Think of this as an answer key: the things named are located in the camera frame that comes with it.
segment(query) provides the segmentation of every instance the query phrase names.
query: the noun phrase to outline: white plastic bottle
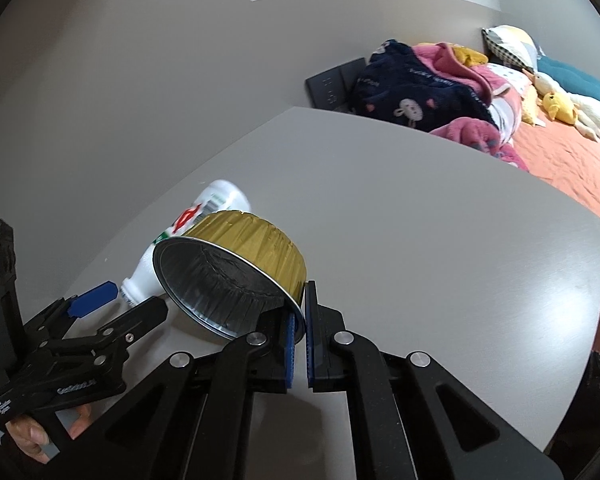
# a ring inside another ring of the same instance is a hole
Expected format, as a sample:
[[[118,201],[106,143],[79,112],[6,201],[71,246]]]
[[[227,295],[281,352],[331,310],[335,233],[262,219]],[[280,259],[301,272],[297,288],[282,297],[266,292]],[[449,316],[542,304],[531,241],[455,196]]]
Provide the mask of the white plastic bottle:
[[[154,247],[160,240],[180,236],[205,216],[227,209],[250,213],[251,205],[237,186],[227,180],[215,180],[200,194],[193,206],[185,209],[176,221],[147,247],[131,278],[125,278],[120,285],[120,294],[125,301],[130,306],[136,306],[152,296],[164,294],[154,271]]]

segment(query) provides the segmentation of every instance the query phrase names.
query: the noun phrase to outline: checkered pillow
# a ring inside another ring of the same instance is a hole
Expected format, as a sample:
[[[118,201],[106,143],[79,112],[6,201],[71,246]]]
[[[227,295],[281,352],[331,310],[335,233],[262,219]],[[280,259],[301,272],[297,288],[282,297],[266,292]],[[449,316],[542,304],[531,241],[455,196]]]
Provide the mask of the checkered pillow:
[[[524,30],[510,25],[484,28],[484,41],[505,66],[524,68],[531,73],[538,71],[538,50]]]

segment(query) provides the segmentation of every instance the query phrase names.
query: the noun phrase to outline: gold foil cup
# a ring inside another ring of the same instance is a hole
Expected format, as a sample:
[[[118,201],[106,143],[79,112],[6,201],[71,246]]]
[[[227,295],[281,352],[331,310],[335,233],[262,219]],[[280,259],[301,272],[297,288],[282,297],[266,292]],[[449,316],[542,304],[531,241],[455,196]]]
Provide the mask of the gold foil cup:
[[[235,338],[252,332],[261,312],[300,311],[304,258],[275,225],[250,213],[219,211],[154,250],[158,280],[173,301],[213,332]]]

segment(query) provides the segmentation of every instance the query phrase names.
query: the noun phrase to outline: teal pillow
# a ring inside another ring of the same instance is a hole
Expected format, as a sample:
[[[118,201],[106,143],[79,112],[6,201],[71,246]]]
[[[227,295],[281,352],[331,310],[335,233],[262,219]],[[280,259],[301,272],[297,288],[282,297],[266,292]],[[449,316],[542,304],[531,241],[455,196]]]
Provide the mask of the teal pillow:
[[[538,59],[538,70],[553,77],[565,91],[600,101],[600,80],[592,75],[548,56]]]

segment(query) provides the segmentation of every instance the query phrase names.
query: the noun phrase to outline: yellow plush duck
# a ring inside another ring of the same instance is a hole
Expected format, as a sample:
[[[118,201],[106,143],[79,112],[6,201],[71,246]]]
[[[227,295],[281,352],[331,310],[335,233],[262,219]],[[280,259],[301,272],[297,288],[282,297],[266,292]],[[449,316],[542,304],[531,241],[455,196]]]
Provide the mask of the yellow plush duck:
[[[542,99],[542,106],[552,121],[558,119],[563,123],[574,125],[578,120],[578,111],[567,94],[549,92]]]

